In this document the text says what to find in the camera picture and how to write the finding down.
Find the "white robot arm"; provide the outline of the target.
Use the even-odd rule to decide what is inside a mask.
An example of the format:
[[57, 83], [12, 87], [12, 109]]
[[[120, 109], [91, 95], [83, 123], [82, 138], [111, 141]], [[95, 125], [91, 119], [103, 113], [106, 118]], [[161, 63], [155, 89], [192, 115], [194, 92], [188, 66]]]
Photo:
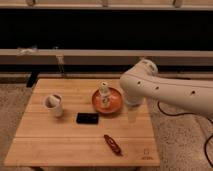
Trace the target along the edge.
[[213, 81], [162, 78], [156, 64], [143, 59], [119, 83], [128, 105], [138, 106], [149, 97], [213, 119]]

